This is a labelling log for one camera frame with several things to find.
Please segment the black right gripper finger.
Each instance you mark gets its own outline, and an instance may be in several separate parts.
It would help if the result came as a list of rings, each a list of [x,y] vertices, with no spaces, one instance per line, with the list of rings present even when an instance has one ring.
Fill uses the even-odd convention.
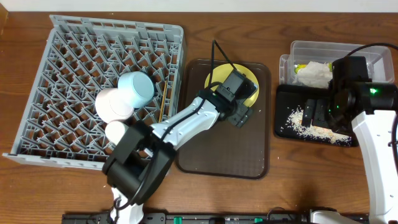
[[[316,106],[317,106],[317,100],[308,99],[306,101],[305,107],[303,109],[302,126],[310,127],[312,125],[312,119],[315,114]]]
[[[328,121],[326,120],[329,114],[328,100],[317,99],[315,102],[315,112],[312,118],[312,126],[328,128]]]

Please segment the yellow plate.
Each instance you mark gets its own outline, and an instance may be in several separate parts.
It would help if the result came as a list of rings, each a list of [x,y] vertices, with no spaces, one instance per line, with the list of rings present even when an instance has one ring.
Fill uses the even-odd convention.
[[[247,78],[249,78],[252,82],[258,85],[257,92],[255,92],[255,94],[253,94],[252,97],[248,98],[244,102],[244,105],[251,107],[256,102],[257,97],[259,96],[259,82],[254,73],[250,71],[250,69],[244,67],[243,65],[235,63],[231,65],[226,63],[214,68],[213,71],[206,78],[205,87],[207,87],[210,83],[214,82],[223,83],[233,69],[236,69],[237,71],[243,73]]]

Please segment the white tissue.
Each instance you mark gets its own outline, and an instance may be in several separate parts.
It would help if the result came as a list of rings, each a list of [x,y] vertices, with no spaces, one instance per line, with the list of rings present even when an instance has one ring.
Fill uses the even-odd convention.
[[[310,61],[307,66],[295,73],[293,84],[314,88],[328,88],[333,79],[332,64]]]

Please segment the wooden chopstick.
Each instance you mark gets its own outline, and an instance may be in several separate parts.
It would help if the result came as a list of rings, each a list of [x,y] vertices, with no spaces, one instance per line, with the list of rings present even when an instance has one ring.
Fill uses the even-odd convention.
[[[161,101],[161,107],[160,107],[158,123],[160,123],[162,121],[166,94],[167,94],[167,81],[165,82],[164,90],[162,92],[162,101]]]

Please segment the light blue bowl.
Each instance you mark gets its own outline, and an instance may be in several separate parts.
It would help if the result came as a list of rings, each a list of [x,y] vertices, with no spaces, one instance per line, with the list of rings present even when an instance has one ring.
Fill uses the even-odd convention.
[[[124,73],[119,77],[118,90],[123,100],[133,108],[142,108],[154,97],[154,84],[140,71]]]

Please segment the pink bowl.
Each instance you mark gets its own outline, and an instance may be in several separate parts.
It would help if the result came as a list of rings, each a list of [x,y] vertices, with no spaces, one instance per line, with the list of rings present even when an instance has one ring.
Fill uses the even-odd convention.
[[[105,123],[125,121],[134,112],[134,108],[123,101],[121,92],[117,88],[101,90],[95,99],[95,109]]]

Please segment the white cup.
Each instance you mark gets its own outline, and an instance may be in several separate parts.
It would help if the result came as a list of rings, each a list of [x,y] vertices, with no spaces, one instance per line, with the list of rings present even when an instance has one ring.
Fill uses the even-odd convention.
[[[126,133],[128,126],[120,121],[112,121],[105,128],[105,136],[115,146],[120,142]]]

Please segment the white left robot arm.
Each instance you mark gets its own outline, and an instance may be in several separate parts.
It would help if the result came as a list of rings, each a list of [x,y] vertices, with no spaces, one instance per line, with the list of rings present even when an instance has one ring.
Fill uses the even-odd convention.
[[[257,78],[234,68],[222,82],[209,80],[189,106],[168,120],[125,126],[102,168],[114,195],[108,223],[139,223],[144,202],[159,188],[177,150],[219,121],[241,127],[252,115],[244,102],[258,92]]]

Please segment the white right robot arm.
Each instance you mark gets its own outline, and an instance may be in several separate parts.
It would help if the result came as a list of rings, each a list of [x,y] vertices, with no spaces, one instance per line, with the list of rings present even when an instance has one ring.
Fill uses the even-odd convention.
[[[328,97],[307,100],[302,124],[355,136],[368,182],[369,222],[396,223],[397,87],[372,82],[362,56],[345,56],[331,67]]]

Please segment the black waste tray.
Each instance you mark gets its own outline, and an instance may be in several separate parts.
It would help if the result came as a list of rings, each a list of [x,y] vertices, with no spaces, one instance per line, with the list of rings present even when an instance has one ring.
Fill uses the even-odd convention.
[[[301,109],[304,109],[305,103],[308,99],[327,99],[328,98],[328,90],[322,88],[312,88],[307,86],[297,86],[297,85],[279,85],[276,90],[275,97],[275,116],[274,116],[274,134],[279,138],[300,140],[295,137],[292,131],[286,131],[285,122],[287,121],[287,117],[291,114],[292,110],[296,109],[298,106]],[[352,137],[353,145],[352,146],[344,146],[344,145],[334,145],[321,141],[307,141],[307,142],[316,142],[329,144],[334,146],[344,146],[344,147],[356,147],[358,146],[358,141],[356,138]]]

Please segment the grey dishwasher rack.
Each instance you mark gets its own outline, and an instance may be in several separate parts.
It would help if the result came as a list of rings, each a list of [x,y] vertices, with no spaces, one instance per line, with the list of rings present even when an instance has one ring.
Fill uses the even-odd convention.
[[[185,64],[182,27],[171,24],[52,15],[50,31],[12,149],[20,164],[101,170],[114,145],[95,98],[123,73],[142,71],[155,95],[131,122],[175,115]]]

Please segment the spilled rice pile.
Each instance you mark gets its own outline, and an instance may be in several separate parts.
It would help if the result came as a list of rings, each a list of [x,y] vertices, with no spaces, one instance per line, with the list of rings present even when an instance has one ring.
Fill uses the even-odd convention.
[[[287,121],[285,122],[286,131],[292,131],[295,137],[307,141],[321,141],[334,145],[352,146],[353,139],[350,136],[334,133],[332,130],[327,128],[321,128],[317,126],[305,127],[302,126],[304,110],[298,106],[292,110],[291,114],[288,115]]]

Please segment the brown serving tray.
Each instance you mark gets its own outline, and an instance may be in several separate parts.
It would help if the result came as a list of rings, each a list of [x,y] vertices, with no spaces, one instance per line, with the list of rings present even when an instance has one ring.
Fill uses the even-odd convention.
[[[197,134],[179,150],[176,166],[186,173],[261,179],[270,163],[271,72],[261,63],[244,63],[259,82],[259,96],[248,121],[237,128],[228,121]]]

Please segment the clear plastic bin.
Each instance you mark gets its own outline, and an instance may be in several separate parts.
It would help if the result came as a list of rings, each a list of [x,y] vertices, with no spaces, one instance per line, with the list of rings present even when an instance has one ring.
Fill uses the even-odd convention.
[[[298,85],[293,84],[295,78],[294,65],[308,64],[310,61],[332,63],[345,57],[358,47],[360,47],[359,44],[295,40],[290,45],[290,54],[280,57],[279,83],[281,85]],[[354,53],[354,55],[365,57],[368,74],[373,82],[394,82],[394,66],[390,49],[378,46],[369,47]]]

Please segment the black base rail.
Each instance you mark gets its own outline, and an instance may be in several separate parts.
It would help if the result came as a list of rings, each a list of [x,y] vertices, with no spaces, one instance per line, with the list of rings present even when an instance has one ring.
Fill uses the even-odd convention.
[[[306,215],[271,213],[269,215],[167,215],[147,213],[139,224],[253,224],[253,223],[309,223]],[[64,214],[62,224],[112,224],[107,213]]]

